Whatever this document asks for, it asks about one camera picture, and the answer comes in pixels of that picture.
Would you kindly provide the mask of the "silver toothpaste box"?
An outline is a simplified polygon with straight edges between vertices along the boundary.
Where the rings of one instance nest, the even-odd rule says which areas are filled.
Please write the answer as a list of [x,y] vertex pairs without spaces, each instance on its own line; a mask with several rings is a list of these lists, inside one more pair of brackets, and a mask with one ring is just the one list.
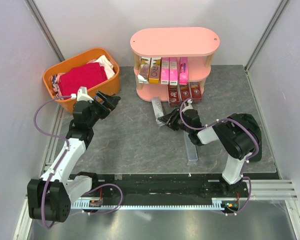
[[199,160],[196,146],[191,142],[188,134],[184,132],[184,142],[188,164],[196,164]]
[[162,107],[161,99],[158,96],[155,96],[151,99],[152,108],[154,111],[155,121],[159,127],[164,126],[165,124],[159,120],[160,117],[163,117],[164,110]]

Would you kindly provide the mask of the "red 3D toothpaste box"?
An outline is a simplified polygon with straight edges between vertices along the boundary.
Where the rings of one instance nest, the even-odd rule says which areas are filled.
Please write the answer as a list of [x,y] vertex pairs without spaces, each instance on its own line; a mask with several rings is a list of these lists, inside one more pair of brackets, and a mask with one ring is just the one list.
[[191,91],[191,98],[194,103],[200,103],[203,99],[203,94],[201,91],[199,82],[191,82],[189,84]]
[[180,95],[176,85],[168,85],[168,103],[170,107],[180,105]]

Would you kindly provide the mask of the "dark red toothpaste box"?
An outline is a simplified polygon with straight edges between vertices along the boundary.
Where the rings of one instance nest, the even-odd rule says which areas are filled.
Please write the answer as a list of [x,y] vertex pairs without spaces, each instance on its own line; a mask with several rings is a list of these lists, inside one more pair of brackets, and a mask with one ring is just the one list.
[[185,100],[192,98],[191,88],[189,84],[180,84],[178,87],[180,104],[182,104]]

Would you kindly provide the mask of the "orange R.O toothpaste box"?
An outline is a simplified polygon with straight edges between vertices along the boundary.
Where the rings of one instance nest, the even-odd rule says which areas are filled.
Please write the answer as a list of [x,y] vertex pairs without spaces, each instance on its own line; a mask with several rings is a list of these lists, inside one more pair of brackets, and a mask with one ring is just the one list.
[[148,74],[148,82],[150,84],[159,84],[161,75],[161,58],[152,57]]

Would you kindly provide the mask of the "pink toothpaste box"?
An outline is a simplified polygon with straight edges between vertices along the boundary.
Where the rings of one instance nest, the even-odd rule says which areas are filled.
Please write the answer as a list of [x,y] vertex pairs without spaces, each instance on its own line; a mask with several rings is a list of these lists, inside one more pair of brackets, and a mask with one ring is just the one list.
[[179,84],[186,85],[189,79],[189,62],[188,57],[181,57],[179,63]]
[[161,72],[160,72],[160,83],[162,85],[168,85],[170,81],[170,59],[168,57],[161,58]]
[[169,58],[169,84],[178,85],[178,59],[176,57]]

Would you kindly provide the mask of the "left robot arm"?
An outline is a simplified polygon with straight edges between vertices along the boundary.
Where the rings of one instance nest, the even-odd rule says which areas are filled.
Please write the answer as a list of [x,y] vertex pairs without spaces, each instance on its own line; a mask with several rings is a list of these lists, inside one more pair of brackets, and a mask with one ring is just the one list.
[[94,125],[116,108],[121,97],[101,91],[91,97],[86,87],[80,87],[77,93],[68,95],[67,99],[76,102],[66,136],[58,136],[64,141],[61,152],[45,173],[27,184],[29,217],[40,220],[46,229],[55,223],[63,223],[70,214],[71,205],[80,197],[94,197],[109,186],[107,183],[99,184],[98,175],[92,172],[80,172],[73,180],[69,177],[93,139]]

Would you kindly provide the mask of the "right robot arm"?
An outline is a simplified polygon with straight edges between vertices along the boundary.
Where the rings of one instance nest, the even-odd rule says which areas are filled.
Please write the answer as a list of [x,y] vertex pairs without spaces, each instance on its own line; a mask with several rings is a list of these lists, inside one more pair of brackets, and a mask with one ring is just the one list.
[[225,119],[203,126],[197,110],[180,110],[178,107],[158,120],[174,131],[187,132],[190,141],[196,146],[215,141],[222,144],[228,157],[219,191],[225,197],[237,191],[236,183],[243,177],[245,164],[259,162],[262,158],[261,129],[251,114],[233,113]]

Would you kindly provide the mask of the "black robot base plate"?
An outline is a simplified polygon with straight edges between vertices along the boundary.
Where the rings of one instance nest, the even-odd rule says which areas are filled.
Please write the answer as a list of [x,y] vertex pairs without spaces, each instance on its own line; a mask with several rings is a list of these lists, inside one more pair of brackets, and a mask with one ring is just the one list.
[[240,180],[229,186],[219,173],[100,174],[85,197],[101,197],[105,205],[122,200],[123,205],[189,204],[213,198],[243,199],[248,184]]

